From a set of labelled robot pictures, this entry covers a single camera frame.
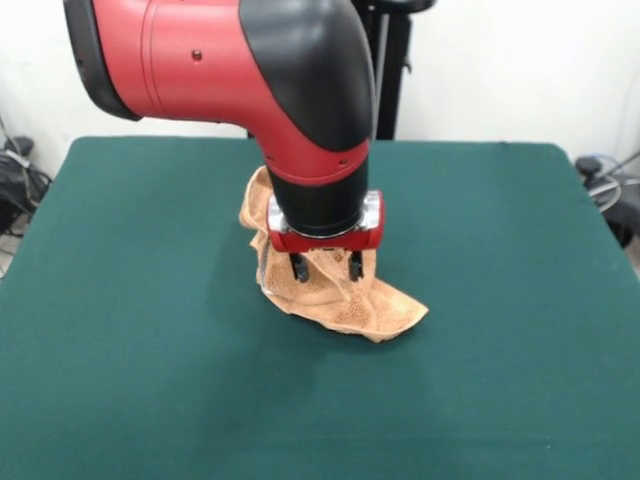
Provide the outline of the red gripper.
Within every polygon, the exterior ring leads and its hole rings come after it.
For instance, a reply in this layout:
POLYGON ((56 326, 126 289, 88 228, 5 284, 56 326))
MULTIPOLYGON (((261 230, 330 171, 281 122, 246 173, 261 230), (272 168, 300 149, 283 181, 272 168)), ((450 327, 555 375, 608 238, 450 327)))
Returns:
POLYGON ((267 233, 276 251, 290 253, 296 281, 308 282, 310 278, 307 259, 301 253, 318 249, 343 249, 353 251, 348 259, 349 278, 352 282, 358 282, 364 277, 361 251, 379 248, 384 234, 385 214, 382 192, 370 190, 364 197, 360 217, 353 228, 335 236, 305 236, 289 226, 275 195, 271 194, 267 203, 267 233))

